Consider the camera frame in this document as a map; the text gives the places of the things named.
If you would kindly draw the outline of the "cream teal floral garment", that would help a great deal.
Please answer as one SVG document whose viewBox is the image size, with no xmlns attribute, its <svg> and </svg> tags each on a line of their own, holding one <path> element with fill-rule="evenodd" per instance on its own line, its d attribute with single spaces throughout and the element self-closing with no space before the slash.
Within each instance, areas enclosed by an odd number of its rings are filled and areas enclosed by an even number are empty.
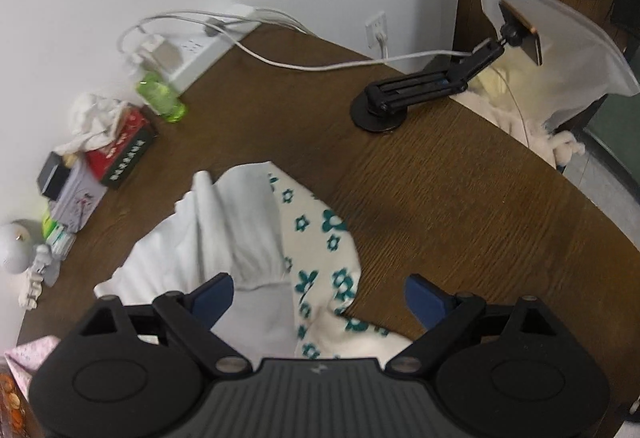
<svg viewBox="0 0 640 438">
<path fill-rule="evenodd" d="M 346 314 L 361 267 L 346 221 L 271 162 L 197 172 L 192 187 L 132 248 L 98 297 L 144 305 L 228 273 L 233 302 L 212 331 L 253 364 L 268 357 L 386 363 L 405 336 Z"/>
</svg>

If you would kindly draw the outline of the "white round robot figurine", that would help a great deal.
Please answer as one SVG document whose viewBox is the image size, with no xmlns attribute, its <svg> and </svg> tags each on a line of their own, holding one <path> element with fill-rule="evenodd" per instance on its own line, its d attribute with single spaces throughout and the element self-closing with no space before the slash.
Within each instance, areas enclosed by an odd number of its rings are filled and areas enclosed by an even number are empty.
<svg viewBox="0 0 640 438">
<path fill-rule="evenodd" d="M 40 221 L 19 219 L 1 225 L 1 270 L 21 278 L 17 302 L 35 310 L 45 288 L 58 281 L 61 262 L 44 239 Z"/>
</svg>

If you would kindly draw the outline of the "pink patterned garment pile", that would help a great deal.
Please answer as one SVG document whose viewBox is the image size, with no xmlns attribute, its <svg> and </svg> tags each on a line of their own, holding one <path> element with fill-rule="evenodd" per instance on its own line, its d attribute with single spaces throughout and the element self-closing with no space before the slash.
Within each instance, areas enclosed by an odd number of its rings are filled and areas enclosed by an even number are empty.
<svg viewBox="0 0 640 438">
<path fill-rule="evenodd" d="M 3 358 L 9 366 L 16 385 L 26 400 L 29 399 L 28 392 L 32 378 L 60 342 L 58 337 L 48 335 L 3 353 Z"/>
</svg>

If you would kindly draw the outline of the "black phone holder stand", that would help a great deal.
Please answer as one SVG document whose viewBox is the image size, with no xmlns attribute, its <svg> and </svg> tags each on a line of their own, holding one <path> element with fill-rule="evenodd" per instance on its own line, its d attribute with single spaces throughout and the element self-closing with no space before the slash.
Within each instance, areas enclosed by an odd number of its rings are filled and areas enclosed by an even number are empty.
<svg viewBox="0 0 640 438">
<path fill-rule="evenodd" d="M 465 92 L 477 74 L 497 61 L 510 46 L 499 36 L 487 39 L 440 70 L 421 71 L 369 84 L 350 105 L 350 118 L 364 132 L 392 132 L 405 122 L 408 109 Z"/>
</svg>

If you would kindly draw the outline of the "green plastic bottle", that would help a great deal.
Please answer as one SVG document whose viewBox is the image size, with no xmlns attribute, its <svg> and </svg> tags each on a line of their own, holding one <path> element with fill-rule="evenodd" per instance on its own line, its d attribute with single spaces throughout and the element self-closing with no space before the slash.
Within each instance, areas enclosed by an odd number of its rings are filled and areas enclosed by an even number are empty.
<svg viewBox="0 0 640 438">
<path fill-rule="evenodd" d="M 157 115 L 169 123 L 179 122 L 188 111 L 178 93 L 153 71 L 142 72 L 136 91 Z"/>
</svg>

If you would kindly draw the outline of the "white printed tin box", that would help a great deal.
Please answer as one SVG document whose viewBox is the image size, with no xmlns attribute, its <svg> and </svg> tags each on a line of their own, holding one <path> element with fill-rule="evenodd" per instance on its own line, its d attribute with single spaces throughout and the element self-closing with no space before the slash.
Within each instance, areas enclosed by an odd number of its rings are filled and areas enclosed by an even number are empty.
<svg viewBox="0 0 640 438">
<path fill-rule="evenodd" d="M 107 188 L 93 175 L 89 164 L 79 159 L 70 169 L 70 176 L 58 199 L 49 202 L 50 217 L 71 233 L 80 232 L 106 191 Z"/>
</svg>

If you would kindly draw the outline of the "green white small packet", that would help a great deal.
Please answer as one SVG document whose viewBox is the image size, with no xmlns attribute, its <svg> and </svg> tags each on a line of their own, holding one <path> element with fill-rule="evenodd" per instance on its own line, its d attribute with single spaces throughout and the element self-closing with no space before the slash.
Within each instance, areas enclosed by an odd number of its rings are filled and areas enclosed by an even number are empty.
<svg viewBox="0 0 640 438">
<path fill-rule="evenodd" d="M 41 223 L 44 242 L 58 261 L 65 261 L 76 240 L 76 235 L 45 213 Z"/>
</svg>

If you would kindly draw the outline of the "smartphone on holder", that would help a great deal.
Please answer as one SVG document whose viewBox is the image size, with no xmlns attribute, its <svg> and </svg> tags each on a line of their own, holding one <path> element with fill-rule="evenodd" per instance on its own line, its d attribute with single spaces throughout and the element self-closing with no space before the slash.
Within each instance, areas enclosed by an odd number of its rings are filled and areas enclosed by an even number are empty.
<svg viewBox="0 0 640 438">
<path fill-rule="evenodd" d="M 513 5 L 505 0 L 499 2 L 503 25 L 501 39 L 512 47 L 519 48 L 533 61 L 542 66 L 542 47 L 539 32 Z"/>
</svg>

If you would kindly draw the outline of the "white wall socket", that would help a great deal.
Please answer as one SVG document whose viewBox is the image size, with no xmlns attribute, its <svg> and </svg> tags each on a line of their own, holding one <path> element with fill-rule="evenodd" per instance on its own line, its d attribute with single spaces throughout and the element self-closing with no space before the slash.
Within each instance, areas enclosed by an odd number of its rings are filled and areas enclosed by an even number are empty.
<svg viewBox="0 0 640 438">
<path fill-rule="evenodd" d="M 388 41 L 386 13 L 378 12 L 365 23 L 366 38 L 369 48 L 384 47 Z"/>
</svg>

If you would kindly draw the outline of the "small black box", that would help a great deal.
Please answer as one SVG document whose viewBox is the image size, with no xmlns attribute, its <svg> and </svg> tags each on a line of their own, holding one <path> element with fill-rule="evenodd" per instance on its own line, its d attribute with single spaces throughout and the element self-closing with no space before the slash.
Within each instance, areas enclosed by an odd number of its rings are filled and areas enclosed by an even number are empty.
<svg viewBox="0 0 640 438">
<path fill-rule="evenodd" d="M 55 152 L 50 152 L 37 177 L 40 195 L 56 201 L 69 176 L 70 168 L 65 165 L 63 158 Z"/>
</svg>

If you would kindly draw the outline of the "clear snack bag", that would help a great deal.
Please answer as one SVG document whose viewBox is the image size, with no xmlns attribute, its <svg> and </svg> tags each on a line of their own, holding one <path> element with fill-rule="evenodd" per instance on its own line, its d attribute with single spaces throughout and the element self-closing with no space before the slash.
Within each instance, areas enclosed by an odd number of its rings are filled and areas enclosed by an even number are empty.
<svg viewBox="0 0 640 438">
<path fill-rule="evenodd" d="M 18 388 L 4 358 L 1 358 L 0 382 L 1 438 L 41 437 L 42 431 L 32 414 L 32 408 Z"/>
</svg>

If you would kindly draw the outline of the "red green tissue box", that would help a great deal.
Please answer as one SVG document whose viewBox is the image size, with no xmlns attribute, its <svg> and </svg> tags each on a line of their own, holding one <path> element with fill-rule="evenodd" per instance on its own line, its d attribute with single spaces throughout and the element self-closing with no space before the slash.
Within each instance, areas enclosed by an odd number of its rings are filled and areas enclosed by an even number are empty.
<svg viewBox="0 0 640 438">
<path fill-rule="evenodd" d="M 156 131 L 144 110 L 129 107 L 115 139 L 107 146 L 88 151 L 85 160 L 100 184 L 117 189 L 154 143 Z"/>
</svg>

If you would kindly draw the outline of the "white power strip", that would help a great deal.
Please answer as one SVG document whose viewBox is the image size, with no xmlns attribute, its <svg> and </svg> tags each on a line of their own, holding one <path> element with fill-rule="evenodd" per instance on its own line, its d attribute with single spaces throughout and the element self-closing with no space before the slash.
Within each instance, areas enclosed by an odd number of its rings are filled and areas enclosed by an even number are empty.
<svg viewBox="0 0 640 438">
<path fill-rule="evenodd" d="M 216 61 L 234 47 L 235 41 L 259 26 L 255 7 L 233 4 L 221 13 L 173 10 L 159 13 L 149 22 L 151 32 L 163 35 L 179 53 L 179 65 L 163 76 L 182 94 Z"/>
</svg>

